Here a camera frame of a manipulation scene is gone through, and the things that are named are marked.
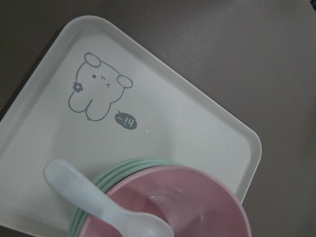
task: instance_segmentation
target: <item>stacked bowls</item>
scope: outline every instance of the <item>stacked bowls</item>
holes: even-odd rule
[[[123,208],[163,219],[175,237],[251,237],[238,199],[226,185],[204,171],[160,158],[135,158],[113,167],[93,182]],[[111,225],[77,209],[68,237],[122,235]]]

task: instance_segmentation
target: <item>mint green bowl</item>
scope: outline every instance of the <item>mint green bowl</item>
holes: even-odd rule
[[[123,161],[108,171],[98,175],[92,182],[104,193],[111,189],[122,179],[129,175],[150,167],[164,166],[164,165],[180,165],[170,160],[161,158],[133,158]],[[88,217],[88,213],[82,209],[77,208],[71,219],[69,225],[68,237],[78,237],[84,222]]]

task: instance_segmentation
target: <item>bunny ear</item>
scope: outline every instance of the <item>bunny ear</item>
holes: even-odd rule
[[[132,80],[122,75],[118,76],[118,83],[124,88],[131,88],[133,86]]]
[[[84,59],[87,64],[93,66],[94,68],[98,68],[101,65],[101,60],[92,53],[86,53],[84,55]]]

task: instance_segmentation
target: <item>spoon handle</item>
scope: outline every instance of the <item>spoon handle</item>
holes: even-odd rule
[[[118,219],[127,210],[112,201],[68,162],[53,160],[45,166],[43,174],[50,187],[62,197],[120,229]]]

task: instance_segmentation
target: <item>plastic tray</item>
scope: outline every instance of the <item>plastic tray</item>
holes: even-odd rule
[[[204,170],[243,200],[258,136],[110,22],[71,21],[0,123],[0,224],[65,236],[75,207],[42,177],[55,158],[88,178],[134,157]]]

